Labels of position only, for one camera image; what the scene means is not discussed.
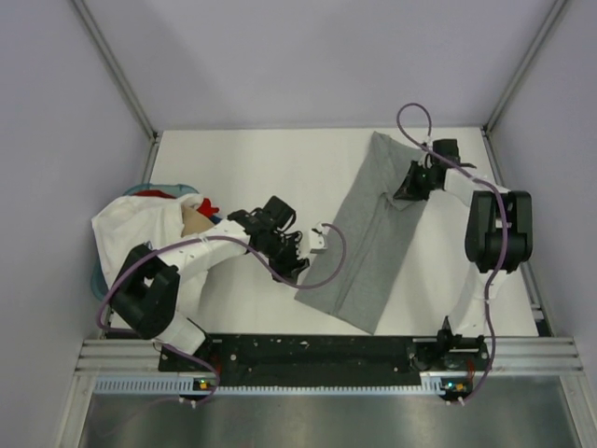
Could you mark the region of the grey t-shirt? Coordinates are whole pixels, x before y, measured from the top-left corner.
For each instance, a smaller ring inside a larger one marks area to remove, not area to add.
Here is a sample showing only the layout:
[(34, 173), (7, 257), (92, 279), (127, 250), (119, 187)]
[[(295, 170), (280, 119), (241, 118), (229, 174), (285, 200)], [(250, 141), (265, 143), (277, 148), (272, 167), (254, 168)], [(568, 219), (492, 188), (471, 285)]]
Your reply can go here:
[(426, 201), (395, 194), (422, 152), (387, 134), (373, 133), (367, 155), (333, 225), (347, 243), (340, 273), (329, 284), (300, 290), (295, 300), (369, 334), (375, 332), (390, 299)]

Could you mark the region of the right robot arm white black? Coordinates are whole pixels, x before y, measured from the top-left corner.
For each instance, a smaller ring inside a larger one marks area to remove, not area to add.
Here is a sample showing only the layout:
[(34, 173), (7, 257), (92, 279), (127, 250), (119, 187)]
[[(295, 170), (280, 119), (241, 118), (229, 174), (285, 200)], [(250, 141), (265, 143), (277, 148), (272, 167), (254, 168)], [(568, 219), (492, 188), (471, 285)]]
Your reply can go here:
[(421, 149), (423, 159), (410, 164), (394, 198), (421, 202), (442, 190), (468, 210), (464, 248), (469, 269), (435, 347), (437, 362), (454, 370), (470, 355), (464, 338), (483, 343), (485, 333), (495, 336), (492, 302), (509, 276), (532, 255), (532, 198), (526, 191), (497, 186), (474, 165), (461, 162), (454, 139), (425, 142)]

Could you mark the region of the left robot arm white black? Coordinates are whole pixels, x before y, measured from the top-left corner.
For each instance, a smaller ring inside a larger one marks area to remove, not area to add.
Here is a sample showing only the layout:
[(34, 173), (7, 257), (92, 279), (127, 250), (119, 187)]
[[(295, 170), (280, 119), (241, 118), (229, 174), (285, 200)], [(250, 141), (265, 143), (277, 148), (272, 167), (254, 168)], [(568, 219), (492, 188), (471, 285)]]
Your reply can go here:
[(310, 262), (299, 255), (302, 232), (288, 230), (295, 221), (296, 211), (272, 196), (264, 206), (235, 211), (162, 253), (138, 245), (118, 273), (110, 306), (140, 338), (170, 345), (190, 369), (201, 370), (212, 349), (190, 308), (201, 297), (209, 270), (257, 252), (274, 280), (296, 285)]

